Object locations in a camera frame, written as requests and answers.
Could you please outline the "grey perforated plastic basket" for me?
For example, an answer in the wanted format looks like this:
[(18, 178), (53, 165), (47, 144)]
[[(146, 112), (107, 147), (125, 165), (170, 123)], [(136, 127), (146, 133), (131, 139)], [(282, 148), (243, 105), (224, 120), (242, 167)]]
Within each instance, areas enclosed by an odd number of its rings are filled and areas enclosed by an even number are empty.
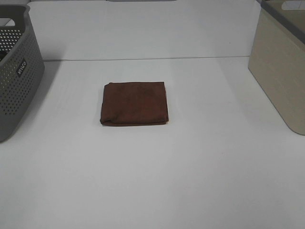
[(0, 140), (16, 130), (44, 74), (40, 48), (29, 15), (30, 7), (2, 4), (0, 17), (14, 25), (0, 28)]

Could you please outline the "brown towel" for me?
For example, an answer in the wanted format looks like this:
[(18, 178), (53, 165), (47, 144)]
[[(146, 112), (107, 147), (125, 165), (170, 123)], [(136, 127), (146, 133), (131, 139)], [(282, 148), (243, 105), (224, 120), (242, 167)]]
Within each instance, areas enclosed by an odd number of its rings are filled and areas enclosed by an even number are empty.
[(102, 125), (163, 125), (168, 121), (164, 82), (109, 83), (104, 86)]

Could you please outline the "beige plastic storage bin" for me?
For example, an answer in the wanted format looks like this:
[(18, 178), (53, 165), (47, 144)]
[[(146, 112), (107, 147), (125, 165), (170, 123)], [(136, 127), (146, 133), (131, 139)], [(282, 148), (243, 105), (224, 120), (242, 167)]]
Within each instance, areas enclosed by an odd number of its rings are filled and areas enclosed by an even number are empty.
[(305, 2), (263, 0), (248, 69), (285, 124), (305, 133)]

